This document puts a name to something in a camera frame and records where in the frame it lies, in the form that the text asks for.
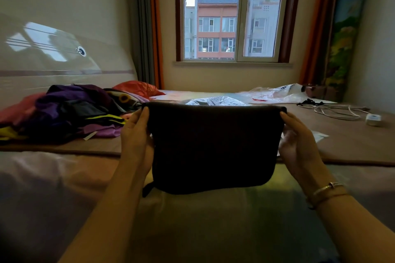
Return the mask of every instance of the orange pillow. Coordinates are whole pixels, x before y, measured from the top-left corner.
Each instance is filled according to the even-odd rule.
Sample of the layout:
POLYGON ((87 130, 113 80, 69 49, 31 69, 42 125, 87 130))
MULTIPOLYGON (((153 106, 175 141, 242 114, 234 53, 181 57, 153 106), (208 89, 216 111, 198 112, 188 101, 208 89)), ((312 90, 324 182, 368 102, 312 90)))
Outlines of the orange pillow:
POLYGON ((142 96, 146 99, 149 99, 149 97, 152 96, 166 95, 165 93, 160 92, 156 88, 156 86, 137 80, 122 82, 114 86, 113 89, 117 89, 119 91, 131 92, 133 94, 142 96))

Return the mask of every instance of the person's left hand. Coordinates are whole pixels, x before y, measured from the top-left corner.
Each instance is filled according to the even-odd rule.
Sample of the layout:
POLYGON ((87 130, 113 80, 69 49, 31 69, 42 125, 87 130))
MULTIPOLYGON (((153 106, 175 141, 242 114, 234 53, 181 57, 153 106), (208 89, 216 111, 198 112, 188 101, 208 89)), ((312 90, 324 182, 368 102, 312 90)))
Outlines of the person's left hand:
POLYGON ((154 160, 154 142, 147 130, 149 109, 136 111, 121 130, 121 161, 135 165, 144 177, 154 160))

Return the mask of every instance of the gray curtain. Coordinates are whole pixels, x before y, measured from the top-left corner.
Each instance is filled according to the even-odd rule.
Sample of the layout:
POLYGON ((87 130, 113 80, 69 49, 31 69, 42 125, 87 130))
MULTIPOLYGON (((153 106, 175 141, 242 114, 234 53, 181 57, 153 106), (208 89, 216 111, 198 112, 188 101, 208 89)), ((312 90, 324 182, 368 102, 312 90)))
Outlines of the gray curtain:
POLYGON ((137 78, 155 85, 151 0, 129 0, 131 57, 137 78))

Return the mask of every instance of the white power adapter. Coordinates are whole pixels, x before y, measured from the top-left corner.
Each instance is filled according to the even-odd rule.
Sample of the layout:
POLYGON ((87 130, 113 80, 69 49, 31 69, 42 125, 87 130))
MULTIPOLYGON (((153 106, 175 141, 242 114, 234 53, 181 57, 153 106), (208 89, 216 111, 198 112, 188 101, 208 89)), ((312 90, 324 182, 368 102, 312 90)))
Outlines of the white power adapter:
POLYGON ((371 113, 366 116, 365 120, 366 125, 369 126, 379 126, 381 123, 380 115, 372 115, 371 113))

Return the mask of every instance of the hand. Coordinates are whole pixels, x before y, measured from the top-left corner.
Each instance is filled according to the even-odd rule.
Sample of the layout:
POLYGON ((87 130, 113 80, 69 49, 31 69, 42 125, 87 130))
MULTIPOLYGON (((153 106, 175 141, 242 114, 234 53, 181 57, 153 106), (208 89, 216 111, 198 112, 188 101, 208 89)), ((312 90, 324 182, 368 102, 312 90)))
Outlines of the hand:
POLYGON ((309 196, 335 181, 323 164, 313 133, 292 113, 280 112, 285 123, 279 152, 290 174, 309 196))
POLYGON ((147 130, 149 109, 138 110, 121 130, 121 161, 136 166, 145 177, 154 161, 154 142, 147 130))

